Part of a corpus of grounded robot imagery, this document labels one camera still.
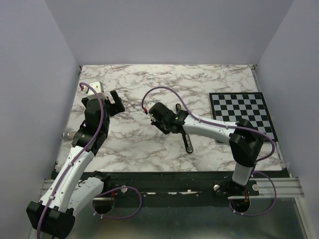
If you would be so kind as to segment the black stapler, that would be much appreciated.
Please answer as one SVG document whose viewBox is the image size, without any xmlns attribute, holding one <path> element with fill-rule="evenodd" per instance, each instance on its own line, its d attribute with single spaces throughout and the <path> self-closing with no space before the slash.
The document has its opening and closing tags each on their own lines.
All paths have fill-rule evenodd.
<svg viewBox="0 0 319 239">
<path fill-rule="evenodd" d="M 176 109 L 176 112 L 178 113 L 179 111 L 181 111 L 181 105 L 180 104 L 176 104 L 175 105 L 175 109 Z M 192 146 L 192 143 L 191 143 L 190 136 L 188 134 L 183 134 L 182 135 L 182 139 L 183 139 L 183 142 L 184 142 L 185 151 L 188 154 L 192 154 L 193 153 L 193 146 Z"/>
</svg>

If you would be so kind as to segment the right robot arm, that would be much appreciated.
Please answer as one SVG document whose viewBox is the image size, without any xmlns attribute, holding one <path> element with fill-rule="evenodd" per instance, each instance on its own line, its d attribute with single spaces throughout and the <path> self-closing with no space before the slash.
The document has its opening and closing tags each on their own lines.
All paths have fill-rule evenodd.
<svg viewBox="0 0 319 239">
<path fill-rule="evenodd" d="M 222 122 L 192 116 L 183 110 L 174 113 L 160 102 L 148 103 L 145 111 L 152 120 L 151 124 L 164 134 L 194 134 L 229 145 L 236 162 L 229 189 L 235 195 L 247 190 L 247 182 L 263 146 L 262 138 L 248 120 Z"/>
</svg>

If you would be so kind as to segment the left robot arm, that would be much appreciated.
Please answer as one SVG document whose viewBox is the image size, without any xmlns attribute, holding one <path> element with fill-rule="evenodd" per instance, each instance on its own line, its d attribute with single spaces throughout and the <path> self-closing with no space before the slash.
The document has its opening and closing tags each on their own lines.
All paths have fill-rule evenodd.
<svg viewBox="0 0 319 239">
<path fill-rule="evenodd" d="M 46 233 L 58 239 L 68 237 L 76 216 L 93 197 L 110 193 L 110 183 L 99 173 L 90 176 L 81 188 L 76 186 L 108 137 L 110 117 L 125 111 L 117 92 L 111 91 L 111 96 L 114 103 L 102 93 L 82 99 L 85 119 L 74 136 L 65 164 L 41 199 L 30 202 L 26 209 L 37 236 Z"/>
</svg>

